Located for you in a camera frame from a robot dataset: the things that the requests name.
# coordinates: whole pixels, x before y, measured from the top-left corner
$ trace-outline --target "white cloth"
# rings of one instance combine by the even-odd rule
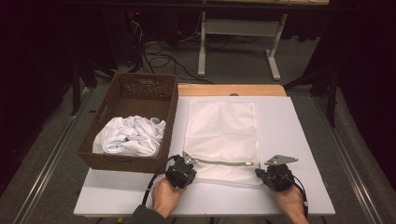
[[[158,154],[166,122],[131,116],[113,118],[93,141],[93,153],[151,157]]]
[[[184,151],[209,161],[194,165],[196,181],[262,184],[254,172],[260,166],[258,139],[254,103],[190,101]],[[253,165],[232,164],[245,162]]]

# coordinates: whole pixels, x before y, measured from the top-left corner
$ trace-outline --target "human hand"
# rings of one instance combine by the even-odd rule
[[[276,197],[277,204],[291,223],[308,223],[308,220],[304,215],[303,195],[297,187],[292,185],[290,189],[284,191],[275,191],[270,189],[270,192]]]
[[[160,180],[151,193],[154,211],[161,214],[164,218],[168,218],[176,209],[181,195],[186,189],[175,189],[166,178]]]

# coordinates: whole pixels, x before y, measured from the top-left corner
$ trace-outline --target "person's arm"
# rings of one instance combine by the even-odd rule
[[[284,191],[270,191],[275,195],[277,204],[293,224],[306,224],[308,220],[304,215],[303,195],[294,185]]]
[[[186,189],[175,189],[166,178],[160,180],[151,193],[154,211],[168,218],[176,209]]]
[[[145,205],[139,205],[129,223],[133,224],[168,224],[166,220],[177,207],[181,195],[186,189],[175,189],[164,178],[160,180],[151,193],[153,210],[148,209]]]

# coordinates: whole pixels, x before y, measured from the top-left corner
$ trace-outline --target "crumpled white shirt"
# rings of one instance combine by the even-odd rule
[[[154,157],[158,154],[166,122],[139,116],[113,118],[93,141],[93,153]]]

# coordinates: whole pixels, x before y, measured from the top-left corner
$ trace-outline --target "gray sleeve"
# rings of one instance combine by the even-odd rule
[[[131,218],[129,218],[128,224],[169,224],[169,222],[157,212],[148,209],[145,205],[140,204]]]

